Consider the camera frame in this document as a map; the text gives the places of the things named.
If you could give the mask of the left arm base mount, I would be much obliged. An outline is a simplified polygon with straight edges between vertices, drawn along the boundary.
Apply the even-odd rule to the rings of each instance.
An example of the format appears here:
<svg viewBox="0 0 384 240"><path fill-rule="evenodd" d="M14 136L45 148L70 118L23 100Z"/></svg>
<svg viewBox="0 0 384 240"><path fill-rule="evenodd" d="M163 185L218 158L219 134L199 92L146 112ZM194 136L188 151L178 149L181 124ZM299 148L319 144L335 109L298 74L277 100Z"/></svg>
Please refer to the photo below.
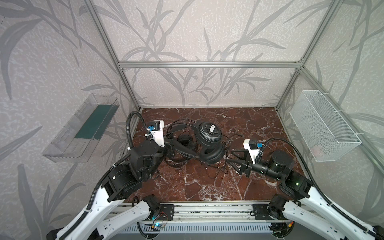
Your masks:
<svg viewBox="0 0 384 240"><path fill-rule="evenodd" d="M151 213L148 217L150 221L172 221L175 214L175 205L161 204L160 210Z"/></svg>

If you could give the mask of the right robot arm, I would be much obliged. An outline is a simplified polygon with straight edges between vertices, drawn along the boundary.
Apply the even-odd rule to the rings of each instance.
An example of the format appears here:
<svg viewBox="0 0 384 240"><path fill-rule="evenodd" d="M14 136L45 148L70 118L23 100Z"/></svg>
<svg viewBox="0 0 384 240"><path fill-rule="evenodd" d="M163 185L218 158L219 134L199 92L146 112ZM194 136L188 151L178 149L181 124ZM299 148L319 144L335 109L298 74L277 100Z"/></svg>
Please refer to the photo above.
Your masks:
<svg viewBox="0 0 384 240"><path fill-rule="evenodd" d="M256 140L244 140L242 150L233 150L234 159L228 163L239 175L252 172L268 176L279 182L282 194L276 194L269 204L255 214L298 223L328 240L382 240L384 229L371 226L329 199L319 188L312 175L308 177L294 171L295 161L286 152L276 150L270 159L262 159L265 147Z"/></svg>

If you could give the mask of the black headphones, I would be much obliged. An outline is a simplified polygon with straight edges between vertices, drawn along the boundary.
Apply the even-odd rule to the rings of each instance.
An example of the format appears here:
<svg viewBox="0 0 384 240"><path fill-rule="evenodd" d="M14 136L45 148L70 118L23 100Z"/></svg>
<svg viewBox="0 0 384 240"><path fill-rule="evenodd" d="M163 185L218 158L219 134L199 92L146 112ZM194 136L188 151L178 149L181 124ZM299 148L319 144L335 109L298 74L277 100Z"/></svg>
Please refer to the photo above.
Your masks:
<svg viewBox="0 0 384 240"><path fill-rule="evenodd" d="M165 135L164 161L172 168L181 168L192 159L199 159L198 142L190 131L182 132L178 137L173 133Z"/></svg>
<svg viewBox="0 0 384 240"><path fill-rule="evenodd" d="M178 137L182 132L190 131L193 138L198 142L197 150L199 159L197 160L206 168L217 170L215 179L220 173L226 175L228 170L228 146L232 137L224 136L218 125L208 121L195 121L191 119L180 119L171 123L165 133L173 133Z"/></svg>

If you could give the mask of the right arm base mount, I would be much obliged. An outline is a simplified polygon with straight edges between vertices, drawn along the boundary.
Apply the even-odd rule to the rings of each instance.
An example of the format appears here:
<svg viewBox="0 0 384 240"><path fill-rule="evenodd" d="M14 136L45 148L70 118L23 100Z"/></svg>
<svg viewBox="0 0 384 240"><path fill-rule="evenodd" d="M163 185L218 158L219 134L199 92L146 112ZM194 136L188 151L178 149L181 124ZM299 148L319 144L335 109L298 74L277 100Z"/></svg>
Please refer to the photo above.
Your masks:
<svg viewBox="0 0 384 240"><path fill-rule="evenodd" d="M269 207L269 204L253 204L253 216L256 220L265 220L265 221L283 221L287 220L282 211L274 207Z"/></svg>

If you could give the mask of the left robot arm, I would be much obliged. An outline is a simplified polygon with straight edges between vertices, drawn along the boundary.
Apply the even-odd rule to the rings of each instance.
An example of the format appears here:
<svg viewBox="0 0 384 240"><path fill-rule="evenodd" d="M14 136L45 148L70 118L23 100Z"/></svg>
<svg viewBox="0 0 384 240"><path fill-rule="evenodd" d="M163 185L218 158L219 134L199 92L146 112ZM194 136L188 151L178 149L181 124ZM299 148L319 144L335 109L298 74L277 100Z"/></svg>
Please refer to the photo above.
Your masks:
<svg viewBox="0 0 384 240"><path fill-rule="evenodd" d="M138 116L146 130L146 139L134 147L131 120ZM134 201L128 210L108 218L108 215L143 183L153 177L165 156L164 121L146 123L133 111L126 121L130 150L101 177L92 191L87 206L67 226L50 231L48 240L109 240L125 228L141 221L156 221L164 215L162 205L154 195Z"/></svg>

